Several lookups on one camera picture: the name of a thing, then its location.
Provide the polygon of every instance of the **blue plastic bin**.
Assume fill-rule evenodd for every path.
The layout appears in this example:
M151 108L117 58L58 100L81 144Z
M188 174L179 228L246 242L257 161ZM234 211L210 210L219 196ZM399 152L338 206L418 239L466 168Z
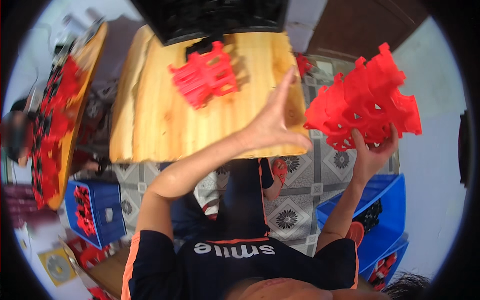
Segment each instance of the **blue plastic bin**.
M318 227L323 228L328 216L343 193L320 203L315 211ZM378 216L379 223L363 237L358 247L359 273L384 257L384 253L402 236L405 229L405 177L403 174L379 174L370 179L355 209L353 217L367 209L379 198L383 212Z
M86 187L90 196L90 208L95 224L95 235L87 236L78 227L77 202L73 192L77 186ZM65 210L72 230L82 239L102 249L126 234L121 210L120 187L118 184L96 180L69 180L65 193Z
M390 254L396 252L396 261L392 265L392 267L390 268L390 271L388 272L388 275L385 277L385 284L386 285L388 285L388 283L392 279L393 275L395 274L395 271L398 268L398 265L400 264L400 262L402 261L403 255L405 254L405 251L407 250L407 247L408 247L408 241L405 238L401 237L383 255L382 258L385 258L385 257L389 256ZM375 264L377 262L378 262L378 260L376 262L374 262L372 265L370 265L368 268L366 268L365 271L363 271L363 273L360 273L360 275L365 280L368 281L370 279L370 276L372 276L373 270L375 269Z

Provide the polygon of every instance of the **hand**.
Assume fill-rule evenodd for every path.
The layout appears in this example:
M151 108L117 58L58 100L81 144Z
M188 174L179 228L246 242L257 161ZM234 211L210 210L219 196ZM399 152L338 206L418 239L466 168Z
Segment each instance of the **hand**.
M363 136L358 129L352 130L352 138L357 147L357 160L353 167L352 182L365 186L398 149L398 132L393 123L390 123L390 137L378 147L374 144L365 145Z
M294 71L294 67L290 67L280 85L268 97L264 108L245 129L239 132L247 149L279 144L294 144L306 149L312 148L309 138L303 134L288 131L285 126L285 103L288 88L295 82Z

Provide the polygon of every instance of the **wooden table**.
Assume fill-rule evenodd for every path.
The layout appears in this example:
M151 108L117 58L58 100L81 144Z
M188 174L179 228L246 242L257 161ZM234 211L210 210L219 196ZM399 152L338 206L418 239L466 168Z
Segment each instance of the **wooden table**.
M59 148L61 150L59 193L48 200L48 205L54 210L60 207L65 196L78 129L82 122L82 116L88 99L88 92L95 76L97 63L102 56L106 35L107 23L103 23L96 35L85 45L85 47L78 54L72 55L77 65L83 71L80 76L80 84L82 87L77 96L71 98L67 105L67 107L71 108L69 109L69 117L74 118L76 123L73 131L66 133L59 142Z
M194 110L173 85L167 66L185 63L190 40L164 47L146 25L136 33L120 77L110 135L112 162L175 161L245 127L291 65L297 65L286 33L225 35L239 91L213 97ZM298 70L285 112L287 127L303 128L305 103ZM305 154L306 149L281 145L238 158Z

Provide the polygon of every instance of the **black pants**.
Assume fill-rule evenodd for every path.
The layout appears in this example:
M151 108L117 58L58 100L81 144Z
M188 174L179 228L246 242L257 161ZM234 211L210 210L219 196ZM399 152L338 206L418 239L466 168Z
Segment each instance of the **black pants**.
M227 190L220 201L216 221L205 216L192 192L172 203L170 215L176 239L202 236L209 240L233 240L267 236L270 228L262 189L274 182L268 159L235 159L229 165Z

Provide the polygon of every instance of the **brown door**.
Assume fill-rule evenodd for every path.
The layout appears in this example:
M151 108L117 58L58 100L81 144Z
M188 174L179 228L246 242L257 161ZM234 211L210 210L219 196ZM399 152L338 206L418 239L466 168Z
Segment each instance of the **brown door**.
M329 0L307 53L369 60L384 42L395 50L427 16L420 0Z

